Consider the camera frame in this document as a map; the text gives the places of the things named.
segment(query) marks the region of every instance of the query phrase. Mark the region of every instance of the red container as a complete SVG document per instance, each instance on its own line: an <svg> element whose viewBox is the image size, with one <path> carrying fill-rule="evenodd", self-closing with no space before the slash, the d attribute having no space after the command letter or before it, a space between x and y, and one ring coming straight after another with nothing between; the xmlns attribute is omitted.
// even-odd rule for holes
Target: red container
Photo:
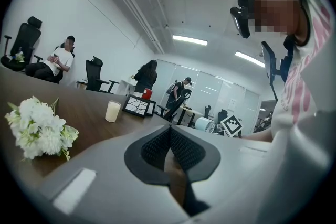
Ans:
<svg viewBox="0 0 336 224"><path fill-rule="evenodd" d="M146 88L146 89L143 91L143 94L142 94L142 97L141 97L141 98L146 99L146 100L149 100L149 99L151 98L151 96L152 96L152 93L153 93L152 90Z"/></svg>

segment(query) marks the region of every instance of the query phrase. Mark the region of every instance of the hand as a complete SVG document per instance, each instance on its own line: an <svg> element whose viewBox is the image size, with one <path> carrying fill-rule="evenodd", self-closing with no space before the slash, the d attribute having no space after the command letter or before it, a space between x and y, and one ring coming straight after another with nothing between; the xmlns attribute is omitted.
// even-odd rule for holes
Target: hand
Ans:
<svg viewBox="0 0 336 224"><path fill-rule="evenodd" d="M54 61L54 63L58 64L59 63L59 58L58 57L53 57L52 59Z"/></svg>

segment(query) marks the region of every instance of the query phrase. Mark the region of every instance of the candle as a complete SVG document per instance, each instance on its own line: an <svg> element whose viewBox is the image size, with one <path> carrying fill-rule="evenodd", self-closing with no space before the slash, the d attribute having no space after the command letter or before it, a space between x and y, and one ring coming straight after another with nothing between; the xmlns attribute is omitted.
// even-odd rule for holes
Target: candle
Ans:
<svg viewBox="0 0 336 224"><path fill-rule="evenodd" d="M105 120L109 122L115 122L119 110L120 110L121 104L115 101L109 101L109 104L107 106Z"/></svg>

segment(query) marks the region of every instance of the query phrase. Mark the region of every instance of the long black hair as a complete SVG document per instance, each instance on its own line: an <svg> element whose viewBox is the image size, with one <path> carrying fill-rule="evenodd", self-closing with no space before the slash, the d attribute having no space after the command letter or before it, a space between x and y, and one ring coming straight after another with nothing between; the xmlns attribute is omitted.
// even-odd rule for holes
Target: long black hair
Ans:
<svg viewBox="0 0 336 224"><path fill-rule="evenodd" d="M155 79L156 75L156 67L158 66L157 61L150 60L148 63L143 65L138 71L142 71L147 77L151 79Z"/></svg>

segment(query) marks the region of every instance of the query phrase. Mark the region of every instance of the neck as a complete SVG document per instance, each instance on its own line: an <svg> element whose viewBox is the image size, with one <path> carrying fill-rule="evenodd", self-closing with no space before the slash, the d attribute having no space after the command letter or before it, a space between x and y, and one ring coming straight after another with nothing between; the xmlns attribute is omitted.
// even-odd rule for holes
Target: neck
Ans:
<svg viewBox="0 0 336 224"><path fill-rule="evenodd" d="M298 27L294 33L296 39L298 40L299 44L302 44L306 41L308 34L308 20L302 10L300 8L300 14L299 14L299 24Z"/></svg>

